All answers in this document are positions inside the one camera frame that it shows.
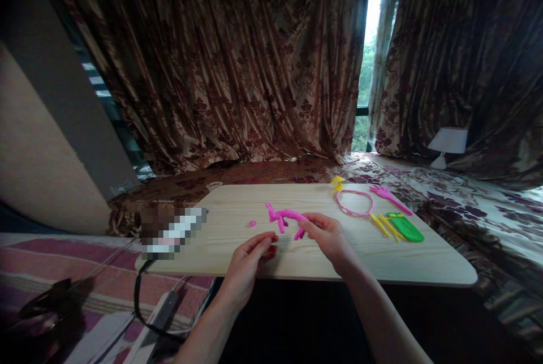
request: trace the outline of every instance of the white lamp shade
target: white lamp shade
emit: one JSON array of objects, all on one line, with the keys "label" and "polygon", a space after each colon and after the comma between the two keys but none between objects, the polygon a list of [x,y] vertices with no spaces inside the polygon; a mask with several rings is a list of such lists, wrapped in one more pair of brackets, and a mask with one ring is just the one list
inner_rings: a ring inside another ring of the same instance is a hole
[{"label": "white lamp shade", "polygon": [[467,129],[443,127],[437,132],[428,148],[445,153],[464,153],[467,139]]}]

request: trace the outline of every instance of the brown patterned curtain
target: brown patterned curtain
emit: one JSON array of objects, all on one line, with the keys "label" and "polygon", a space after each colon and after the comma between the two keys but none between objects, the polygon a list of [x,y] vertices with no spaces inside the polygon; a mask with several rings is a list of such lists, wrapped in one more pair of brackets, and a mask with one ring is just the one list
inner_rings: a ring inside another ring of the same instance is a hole
[{"label": "brown patterned curtain", "polygon": [[543,0],[399,0],[378,153],[436,156],[440,127],[468,127],[450,166],[515,189],[543,185]]},{"label": "brown patterned curtain", "polygon": [[158,175],[351,161],[367,0],[64,0]]}]

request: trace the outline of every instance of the green plastic tool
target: green plastic tool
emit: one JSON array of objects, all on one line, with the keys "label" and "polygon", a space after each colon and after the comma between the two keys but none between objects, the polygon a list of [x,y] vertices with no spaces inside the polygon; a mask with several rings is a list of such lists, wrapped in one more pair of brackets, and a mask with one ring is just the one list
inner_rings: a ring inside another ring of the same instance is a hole
[{"label": "green plastic tool", "polygon": [[401,213],[387,213],[386,216],[390,218],[390,222],[394,224],[400,234],[402,234],[406,240],[410,242],[422,242],[424,241],[424,235],[420,233],[417,228],[409,222],[407,218]]}]

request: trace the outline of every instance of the beige wall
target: beige wall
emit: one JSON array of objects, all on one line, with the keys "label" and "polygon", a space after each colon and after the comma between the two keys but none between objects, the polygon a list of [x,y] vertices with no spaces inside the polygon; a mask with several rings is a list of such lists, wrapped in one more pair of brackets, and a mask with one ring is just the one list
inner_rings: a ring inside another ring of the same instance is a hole
[{"label": "beige wall", "polygon": [[136,173],[49,0],[10,0],[2,40],[102,196]]},{"label": "beige wall", "polygon": [[0,200],[52,228],[103,235],[109,209],[0,41]]}]

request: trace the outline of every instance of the wooden board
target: wooden board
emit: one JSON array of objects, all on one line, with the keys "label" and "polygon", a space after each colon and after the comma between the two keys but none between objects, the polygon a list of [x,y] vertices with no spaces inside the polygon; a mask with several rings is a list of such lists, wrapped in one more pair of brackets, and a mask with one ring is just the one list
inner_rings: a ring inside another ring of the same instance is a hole
[{"label": "wooden board", "polygon": [[[369,192],[370,185],[345,184],[346,189]],[[207,223],[198,232],[196,241],[185,246],[185,252],[174,260],[156,261],[150,272],[180,273],[184,275],[224,276],[234,250],[256,234],[276,231],[279,234],[279,253],[269,262],[262,277],[278,279],[340,280],[331,263],[317,243],[307,235],[294,241],[298,225],[287,220],[285,234],[279,233],[277,222],[270,223],[265,202],[276,211],[293,209],[300,213],[321,212],[341,221],[343,228],[362,261],[381,282],[471,286],[477,273],[471,264],[456,252],[434,230],[416,215],[407,217],[424,235],[425,241],[396,242],[394,236],[385,237],[370,217],[344,214],[334,197],[330,184],[280,184],[222,186],[208,194],[197,206],[209,210]],[[399,212],[388,200],[372,194],[375,214]],[[343,193],[342,204],[353,210],[366,212],[367,197]],[[257,225],[250,227],[255,220]],[[136,268],[142,265],[141,259]]]}]

